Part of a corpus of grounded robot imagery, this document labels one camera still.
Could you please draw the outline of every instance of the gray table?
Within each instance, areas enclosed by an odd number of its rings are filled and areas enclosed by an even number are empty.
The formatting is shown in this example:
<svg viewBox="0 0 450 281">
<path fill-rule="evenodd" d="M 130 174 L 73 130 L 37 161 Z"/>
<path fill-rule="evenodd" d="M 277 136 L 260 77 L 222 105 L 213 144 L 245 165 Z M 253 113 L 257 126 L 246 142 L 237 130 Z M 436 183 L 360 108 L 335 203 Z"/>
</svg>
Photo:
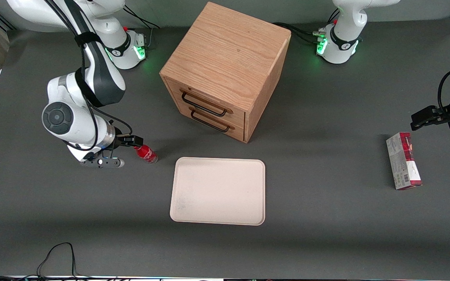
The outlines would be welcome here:
<svg viewBox="0 0 450 281">
<path fill-rule="evenodd" d="M 90 275 L 450 279 L 450 131 L 412 134 L 424 186 L 403 192 L 393 189 L 384 142 L 435 103 L 450 70 L 450 18 L 370 23 L 339 66 L 293 38 L 249 144 L 178 113 L 158 72 L 185 32 L 156 30 L 148 60 L 122 71 L 125 97 L 105 107 L 160 155 L 148 165 L 119 149 L 122 169 L 80 167 L 41 125 L 47 82 L 80 64 L 71 34 L 10 34 L 0 76 L 0 274 L 31 274 L 69 241 Z M 183 156 L 264 161 L 264 224 L 173 222 Z M 43 268 L 69 272 L 65 247 Z"/>
</svg>

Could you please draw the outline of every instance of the wooden drawer cabinet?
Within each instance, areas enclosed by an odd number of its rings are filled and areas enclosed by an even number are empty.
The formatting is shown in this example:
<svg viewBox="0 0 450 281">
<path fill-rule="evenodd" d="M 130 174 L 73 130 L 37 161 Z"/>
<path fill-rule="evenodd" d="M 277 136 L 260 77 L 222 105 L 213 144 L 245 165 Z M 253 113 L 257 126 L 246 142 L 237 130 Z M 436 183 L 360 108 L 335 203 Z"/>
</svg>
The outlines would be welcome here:
<svg viewBox="0 0 450 281">
<path fill-rule="evenodd" d="M 290 38 L 289 30 L 208 2 L 159 74 L 180 113 L 248 142 Z"/>
</svg>

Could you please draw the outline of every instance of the drawer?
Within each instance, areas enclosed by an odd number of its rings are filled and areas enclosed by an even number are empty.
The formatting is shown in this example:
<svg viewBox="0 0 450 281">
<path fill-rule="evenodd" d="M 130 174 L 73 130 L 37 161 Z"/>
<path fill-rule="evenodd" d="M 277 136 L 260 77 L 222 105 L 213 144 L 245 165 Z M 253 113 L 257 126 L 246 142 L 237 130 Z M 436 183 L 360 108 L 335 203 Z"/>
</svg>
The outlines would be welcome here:
<svg viewBox="0 0 450 281">
<path fill-rule="evenodd" d="M 210 101 L 195 89 L 171 78 L 166 78 L 166 82 L 179 108 L 192 106 L 200 112 L 208 113 L 215 119 L 223 119 L 229 124 L 244 128 L 245 114 L 243 111 L 229 105 L 223 105 L 220 101 Z"/>
<path fill-rule="evenodd" d="M 244 141 L 244 128 L 242 127 L 233 124 L 227 124 L 219 118 L 207 114 L 206 112 L 202 112 L 192 106 L 180 107 L 180 113 L 210 128 L 214 128 L 215 130 L 222 132 L 229 137 L 233 137 L 238 141 Z"/>
</svg>

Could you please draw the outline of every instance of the red soda can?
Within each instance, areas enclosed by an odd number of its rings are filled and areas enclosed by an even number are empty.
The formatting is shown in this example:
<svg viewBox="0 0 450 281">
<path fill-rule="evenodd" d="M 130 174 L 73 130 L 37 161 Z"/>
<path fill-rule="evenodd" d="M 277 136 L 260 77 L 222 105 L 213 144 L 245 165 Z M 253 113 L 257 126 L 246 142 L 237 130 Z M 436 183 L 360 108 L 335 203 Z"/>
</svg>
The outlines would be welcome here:
<svg viewBox="0 0 450 281">
<path fill-rule="evenodd" d="M 145 144 L 143 146 L 134 146 L 134 149 L 136 150 L 136 154 L 147 161 L 147 163 L 154 164 L 157 162 L 157 154 Z"/>
</svg>

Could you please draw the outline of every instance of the drawer handle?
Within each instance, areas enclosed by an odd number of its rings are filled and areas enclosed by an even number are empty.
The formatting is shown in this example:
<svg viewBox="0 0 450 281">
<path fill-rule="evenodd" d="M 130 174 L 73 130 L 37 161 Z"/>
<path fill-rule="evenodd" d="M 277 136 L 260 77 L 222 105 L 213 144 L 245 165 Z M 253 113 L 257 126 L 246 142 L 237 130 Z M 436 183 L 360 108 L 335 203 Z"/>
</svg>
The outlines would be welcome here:
<svg viewBox="0 0 450 281">
<path fill-rule="evenodd" d="M 192 117 L 192 119 L 194 119 L 195 121 L 198 121 L 198 122 L 200 122 L 200 123 L 203 123 L 204 125 L 210 126 L 211 128 L 213 128 L 213 129 L 215 129 L 215 130 L 217 130 L 217 131 L 219 131 L 219 132 L 226 133 L 226 132 L 228 132 L 229 129 L 230 129 L 230 126 L 227 126 L 227 128 L 225 128 L 225 129 L 220 129 L 220 128 L 218 128 L 217 126 L 214 126 L 214 125 L 212 125 L 212 124 L 210 124 L 210 123 L 208 123 L 208 122 L 206 122 L 206 121 L 204 121 L 204 120 L 202 120 L 202 119 L 199 119 L 199 118 L 195 117 L 195 116 L 193 115 L 194 113 L 195 113 L 195 110 L 193 110 L 193 111 L 191 112 L 191 117 Z"/>
<path fill-rule="evenodd" d="M 182 94 L 182 100 L 184 100 L 184 101 L 185 101 L 186 103 L 188 103 L 189 105 L 193 105 L 193 106 L 197 107 L 197 108 L 200 109 L 200 110 L 204 110 L 205 112 L 207 112 L 207 113 L 209 113 L 209 114 L 213 114 L 214 116 L 218 116 L 218 117 L 223 117 L 223 116 L 225 115 L 225 113 L 227 113 L 227 110 L 226 110 L 226 109 L 224 109 L 223 112 L 222 112 L 221 114 L 220 114 L 220 113 L 217 113 L 217 112 L 214 112 L 213 110 L 209 110 L 209 109 L 207 109 L 206 107 L 203 107 L 203 106 L 201 106 L 201 105 L 198 105 L 197 103 L 194 103 L 194 102 L 192 102 L 192 101 L 187 100 L 187 99 L 185 98 L 186 95 L 187 95 L 186 92 L 184 92 L 184 93 Z"/>
</svg>

